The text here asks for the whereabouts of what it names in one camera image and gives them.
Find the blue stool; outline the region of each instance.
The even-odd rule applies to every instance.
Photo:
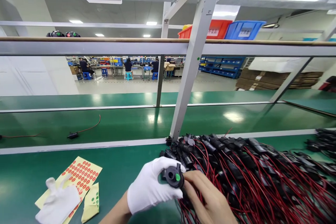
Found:
[[[89,72],[83,72],[83,79],[92,79]]]
[[[126,79],[126,80],[131,80],[131,79],[133,79],[133,78],[132,78],[132,72],[126,72],[126,73],[125,73],[125,79]]]
[[[109,73],[107,72],[107,69],[106,69],[106,68],[102,68],[102,69],[101,69],[101,72],[102,72],[102,73],[101,73],[102,76],[108,76],[108,75],[109,75]]]
[[[159,73],[158,72],[153,72],[152,80],[158,79]]]

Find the sticker sheet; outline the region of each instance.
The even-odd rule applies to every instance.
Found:
[[[75,185],[77,187],[79,196],[80,196],[80,203],[75,207],[75,209],[69,214],[68,218],[63,222],[63,224],[68,224],[76,212],[77,208],[83,201],[85,195],[90,190],[91,186],[97,179],[98,175],[100,174],[102,168],[98,165],[95,165],[81,157],[77,157],[72,164],[65,169],[65,171],[56,179],[56,188],[59,187],[63,178],[66,174],[71,174],[71,177],[68,181],[64,183],[63,188]],[[50,195],[49,189],[45,191],[45,193],[35,202],[35,205],[42,209],[46,198]]]

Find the red plastic bin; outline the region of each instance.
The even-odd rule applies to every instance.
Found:
[[[231,23],[232,20],[211,20],[207,39],[223,39]],[[193,26],[190,26],[187,29],[180,31],[178,33],[179,39],[190,39],[192,27]]]

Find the blue shelving rack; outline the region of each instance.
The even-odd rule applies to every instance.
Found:
[[[199,63],[198,70],[210,74],[221,75],[232,79],[237,79],[241,72],[242,64],[245,57],[202,57]]]

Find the gray floor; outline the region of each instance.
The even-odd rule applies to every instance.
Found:
[[[157,80],[142,80],[141,70],[133,70],[133,80],[126,81],[124,75],[112,77],[108,69],[108,77],[103,77],[101,70],[96,69],[96,75],[92,80],[76,81],[78,91],[84,94],[103,93],[152,93],[157,91]],[[196,80],[192,87],[193,92],[197,91],[232,91],[235,89],[237,80],[213,75],[204,72],[197,72]],[[164,80],[162,92],[178,92],[181,84],[181,77],[172,77],[171,80]]]

